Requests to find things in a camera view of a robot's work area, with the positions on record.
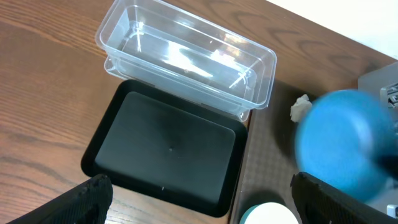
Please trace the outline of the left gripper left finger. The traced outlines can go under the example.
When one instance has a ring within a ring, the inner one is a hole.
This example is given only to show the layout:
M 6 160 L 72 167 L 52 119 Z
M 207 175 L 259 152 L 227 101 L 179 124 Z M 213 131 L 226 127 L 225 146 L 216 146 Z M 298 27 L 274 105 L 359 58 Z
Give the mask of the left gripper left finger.
M 112 201 L 110 178 L 98 174 L 10 224 L 104 224 Z

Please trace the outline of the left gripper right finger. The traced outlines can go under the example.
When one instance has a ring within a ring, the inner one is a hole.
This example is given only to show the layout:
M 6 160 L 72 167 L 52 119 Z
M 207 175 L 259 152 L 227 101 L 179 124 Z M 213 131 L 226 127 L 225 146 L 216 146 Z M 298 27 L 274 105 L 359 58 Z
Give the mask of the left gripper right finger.
M 397 219 L 357 201 L 306 172 L 293 175 L 290 186 L 303 223 L 397 224 Z

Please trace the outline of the dark blue plate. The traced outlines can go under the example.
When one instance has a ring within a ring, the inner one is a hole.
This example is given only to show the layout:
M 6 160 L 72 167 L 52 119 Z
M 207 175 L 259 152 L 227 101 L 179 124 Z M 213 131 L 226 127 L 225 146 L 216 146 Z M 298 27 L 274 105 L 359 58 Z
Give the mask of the dark blue plate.
M 299 123 L 295 159 L 300 171 L 367 202 L 387 182 L 378 160 L 397 155 L 396 141 L 392 115 L 379 100 L 363 91 L 334 91 Z

